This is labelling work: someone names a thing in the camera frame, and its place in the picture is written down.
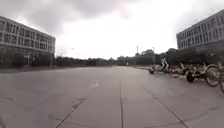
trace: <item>cloudy sky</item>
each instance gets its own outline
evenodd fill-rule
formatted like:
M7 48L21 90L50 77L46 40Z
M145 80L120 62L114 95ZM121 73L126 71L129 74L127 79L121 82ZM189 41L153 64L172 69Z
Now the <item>cloudy sky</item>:
M133 56L176 48L176 33L224 9L223 0L0 0L0 15L56 37L56 55Z

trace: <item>paved plaza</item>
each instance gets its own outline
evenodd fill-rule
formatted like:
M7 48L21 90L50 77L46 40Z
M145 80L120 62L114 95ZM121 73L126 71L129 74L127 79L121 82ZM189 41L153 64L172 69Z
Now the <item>paved plaza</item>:
M224 95L204 81L131 67L0 74L7 128L223 128Z

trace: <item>cyclist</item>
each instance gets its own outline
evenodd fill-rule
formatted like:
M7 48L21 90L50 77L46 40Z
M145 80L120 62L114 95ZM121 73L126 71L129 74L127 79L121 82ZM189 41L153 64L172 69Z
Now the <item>cyclist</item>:
M161 63L162 63L162 67L160 71L167 70L169 67L169 64L167 63L166 58L161 59Z

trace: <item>distant building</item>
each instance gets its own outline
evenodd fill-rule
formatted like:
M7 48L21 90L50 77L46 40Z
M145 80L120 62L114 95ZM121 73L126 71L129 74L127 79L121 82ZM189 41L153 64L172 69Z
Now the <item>distant building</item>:
M55 38L8 18L0 17L0 63L11 63L9 56L20 53L34 60L39 54L54 56Z
M178 33L179 50L194 48L197 52L224 50L224 10Z

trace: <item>lamp post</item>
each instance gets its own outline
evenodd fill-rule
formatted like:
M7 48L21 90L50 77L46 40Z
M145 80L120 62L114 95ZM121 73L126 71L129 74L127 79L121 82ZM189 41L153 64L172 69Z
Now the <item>lamp post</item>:
M155 48L154 47L152 47L152 51L153 51L152 63L153 63L153 68L155 68Z

